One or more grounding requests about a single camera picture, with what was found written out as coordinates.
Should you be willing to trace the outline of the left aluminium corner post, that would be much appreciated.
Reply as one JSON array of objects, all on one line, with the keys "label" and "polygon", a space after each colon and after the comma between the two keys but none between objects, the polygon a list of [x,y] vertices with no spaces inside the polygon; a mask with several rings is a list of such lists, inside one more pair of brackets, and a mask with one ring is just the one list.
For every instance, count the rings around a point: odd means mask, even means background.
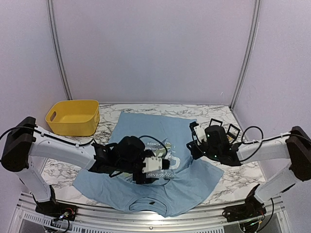
[{"label": "left aluminium corner post", "polygon": [[50,31],[51,31],[51,36],[52,36],[52,45],[53,45],[53,49],[55,53],[57,67],[60,73],[61,82],[62,82],[67,100],[73,100],[72,93],[69,87],[69,81],[68,81],[67,74],[66,74],[66,69],[65,69],[62,54],[61,54],[61,48],[59,44],[56,18],[55,18],[55,12],[54,12],[54,3],[52,0],[47,0],[46,4],[47,4],[47,13],[48,13]]}]

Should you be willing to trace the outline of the aluminium front rail frame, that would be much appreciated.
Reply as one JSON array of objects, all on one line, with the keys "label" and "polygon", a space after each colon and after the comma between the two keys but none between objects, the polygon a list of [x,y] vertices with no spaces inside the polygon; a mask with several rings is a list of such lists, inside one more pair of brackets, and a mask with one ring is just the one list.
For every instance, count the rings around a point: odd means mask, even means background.
[{"label": "aluminium front rail frame", "polygon": [[35,211],[31,194],[21,193],[10,226],[10,233],[42,233],[45,230],[70,233],[240,233],[250,219],[227,222],[225,207],[242,204],[242,200],[219,204],[200,204],[189,212],[164,218],[150,211],[125,213],[107,206],[74,203],[76,218],[71,223],[51,223],[52,217]]}]

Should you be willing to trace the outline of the aluminium corner post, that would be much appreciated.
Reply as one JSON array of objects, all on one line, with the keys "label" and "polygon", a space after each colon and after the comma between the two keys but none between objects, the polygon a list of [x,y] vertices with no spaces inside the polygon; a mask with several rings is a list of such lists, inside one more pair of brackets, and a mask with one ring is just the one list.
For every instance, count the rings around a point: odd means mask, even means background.
[{"label": "aluminium corner post", "polygon": [[259,26],[261,4],[262,4],[261,0],[255,0],[254,1],[254,9],[253,9],[253,14],[252,14],[250,32],[249,32],[249,36],[248,36],[248,40],[247,40],[247,44],[246,44],[246,50],[244,53],[242,66],[241,66],[241,69],[239,72],[238,81],[237,81],[237,84],[236,84],[236,87],[235,87],[235,90],[233,93],[231,104],[229,106],[229,108],[232,111],[235,109],[235,107],[237,105],[237,102],[238,102],[238,99],[239,99],[239,96],[240,96],[240,93],[242,90],[242,85],[243,85],[245,77],[246,77],[246,73],[247,73],[248,65],[249,65],[249,62],[251,59],[254,44],[256,41],[256,36],[257,36],[258,26]]},{"label": "aluminium corner post", "polygon": [[47,4],[47,13],[48,13],[50,31],[51,31],[51,36],[52,36],[52,45],[53,45],[53,49],[55,53],[57,67],[60,73],[61,82],[62,82],[67,100],[73,100],[72,93],[69,87],[69,81],[68,81],[67,74],[66,74],[66,69],[65,69],[62,54],[61,54],[61,48],[59,44],[56,18],[55,18],[55,12],[54,12],[54,3],[52,0],[47,0],[46,4]]}]

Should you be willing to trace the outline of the right aluminium corner post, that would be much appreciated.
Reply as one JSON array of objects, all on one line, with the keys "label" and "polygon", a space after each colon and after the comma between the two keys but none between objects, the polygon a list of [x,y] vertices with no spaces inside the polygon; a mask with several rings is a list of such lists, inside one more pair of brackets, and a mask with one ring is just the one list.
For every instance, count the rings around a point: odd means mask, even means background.
[{"label": "right aluminium corner post", "polygon": [[235,87],[235,90],[233,93],[231,104],[229,106],[229,108],[232,111],[235,109],[235,107],[237,105],[237,102],[238,102],[238,99],[239,99],[239,96],[240,96],[240,93],[242,90],[242,85],[243,85],[245,77],[246,77],[246,73],[247,73],[248,65],[249,65],[249,62],[251,59],[254,44],[256,41],[256,36],[257,36],[258,26],[259,26],[261,4],[262,4],[261,0],[255,0],[254,1],[254,9],[253,9],[253,14],[252,14],[250,32],[249,32],[249,36],[248,36],[248,40],[247,40],[247,44],[246,44],[246,50],[244,53],[242,66],[241,66],[241,69],[239,72],[238,81],[237,81],[237,84],[236,84],[236,87]]}]

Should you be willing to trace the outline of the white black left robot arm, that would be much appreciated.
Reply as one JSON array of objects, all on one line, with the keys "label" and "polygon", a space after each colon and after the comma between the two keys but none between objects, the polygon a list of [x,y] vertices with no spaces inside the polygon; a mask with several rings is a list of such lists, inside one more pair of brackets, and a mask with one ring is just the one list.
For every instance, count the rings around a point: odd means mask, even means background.
[{"label": "white black left robot arm", "polygon": [[111,178],[123,172],[131,173],[138,184],[152,182],[146,177],[148,172],[167,168],[167,163],[156,158],[138,137],[126,136],[118,143],[106,145],[95,140],[81,144],[46,131],[30,116],[5,131],[2,137],[6,141],[1,165],[17,174],[31,191],[36,211],[53,217],[63,217],[65,212],[73,215],[76,207],[56,201],[54,189],[33,166],[32,157],[62,161]]}]

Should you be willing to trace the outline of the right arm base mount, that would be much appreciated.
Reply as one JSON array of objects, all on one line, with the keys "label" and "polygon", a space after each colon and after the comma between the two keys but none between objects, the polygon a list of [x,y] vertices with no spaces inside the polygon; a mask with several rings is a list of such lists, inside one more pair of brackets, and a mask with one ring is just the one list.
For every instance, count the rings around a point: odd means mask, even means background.
[{"label": "right arm base mount", "polygon": [[247,204],[228,206],[222,212],[222,216],[226,218],[227,222],[241,221],[264,214],[266,214],[266,209],[262,205],[257,208]]}]

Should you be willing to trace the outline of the yellow plastic basket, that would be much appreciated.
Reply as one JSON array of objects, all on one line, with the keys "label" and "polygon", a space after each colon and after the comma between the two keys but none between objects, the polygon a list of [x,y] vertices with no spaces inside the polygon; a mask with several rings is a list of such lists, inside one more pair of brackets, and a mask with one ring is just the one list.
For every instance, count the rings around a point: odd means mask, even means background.
[{"label": "yellow plastic basket", "polygon": [[45,121],[54,134],[63,136],[91,136],[100,121],[96,100],[64,100],[56,103]]}]

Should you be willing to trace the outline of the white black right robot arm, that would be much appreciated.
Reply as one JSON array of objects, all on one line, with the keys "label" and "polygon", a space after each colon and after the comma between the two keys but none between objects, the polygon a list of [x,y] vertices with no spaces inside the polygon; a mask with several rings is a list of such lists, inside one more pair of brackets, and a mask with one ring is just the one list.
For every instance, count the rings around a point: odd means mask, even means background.
[{"label": "white black right robot arm", "polygon": [[299,126],[274,137],[240,142],[236,141],[237,134],[221,125],[202,129],[193,122],[190,129],[192,141],[186,147],[194,160],[206,157],[231,167],[263,160],[289,160],[268,181],[252,188],[243,204],[226,207],[223,216],[227,221],[263,215],[266,213],[265,202],[286,192],[296,183],[311,179],[311,139]]}]

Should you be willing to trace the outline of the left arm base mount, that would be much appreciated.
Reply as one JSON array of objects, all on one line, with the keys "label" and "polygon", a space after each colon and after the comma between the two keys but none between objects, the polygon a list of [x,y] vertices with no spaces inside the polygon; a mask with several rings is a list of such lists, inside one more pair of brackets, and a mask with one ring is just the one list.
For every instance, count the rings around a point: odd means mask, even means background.
[{"label": "left arm base mount", "polygon": [[61,202],[57,202],[56,205],[39,203],[36,205],[36,208],[35,208],[35,211],[37,213],[40,213],[46,216],[51,216],[53,218],[59,218],[65,212],[68,212],[69,216],[64,217],[64,218],[69,221],[75,220],[77,210],[78,208],[76,205],[71,205],[71,204],[61,203]]}]

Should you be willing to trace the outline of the black brooch box lid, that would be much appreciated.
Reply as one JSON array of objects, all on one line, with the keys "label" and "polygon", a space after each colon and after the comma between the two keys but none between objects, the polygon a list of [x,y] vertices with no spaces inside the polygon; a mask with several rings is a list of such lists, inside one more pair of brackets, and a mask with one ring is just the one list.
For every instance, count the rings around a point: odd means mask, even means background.
[{"label": "black brooch box lid", "polygon": [[241,130],[233,124],[229,124],[226,136],[230,144],[233,144],[239,137]]}]

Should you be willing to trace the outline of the light blue printed t-shirt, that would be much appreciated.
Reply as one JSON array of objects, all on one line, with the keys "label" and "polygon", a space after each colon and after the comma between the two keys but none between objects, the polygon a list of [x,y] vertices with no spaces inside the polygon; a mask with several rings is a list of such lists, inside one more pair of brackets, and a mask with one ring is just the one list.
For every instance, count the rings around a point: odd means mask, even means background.
[{"label": "light blue printed t-shirt", "polygon": [[186,147],[191,141],[189,124],[179,117],[121,113],[110,141],[141,137],[146,149],[170,161],[169,169],[148,173],[157,179],[151,184],[136,184],[128,173],[110,178],[81,170],[73,186],[87,198],[124,212],[148,210],[164,217],[187,212],[209,197],[224,173],[192,158]]}]

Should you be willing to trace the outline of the black brooch box base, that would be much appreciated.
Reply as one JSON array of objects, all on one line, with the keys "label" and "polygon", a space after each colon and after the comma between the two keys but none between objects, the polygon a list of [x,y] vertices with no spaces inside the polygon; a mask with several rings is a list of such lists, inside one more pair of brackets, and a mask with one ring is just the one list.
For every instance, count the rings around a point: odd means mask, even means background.
[{"label": "black brooch box base", "polygon": [[209,126],[222,126],[223,122],[218,119],[211,118]]}]

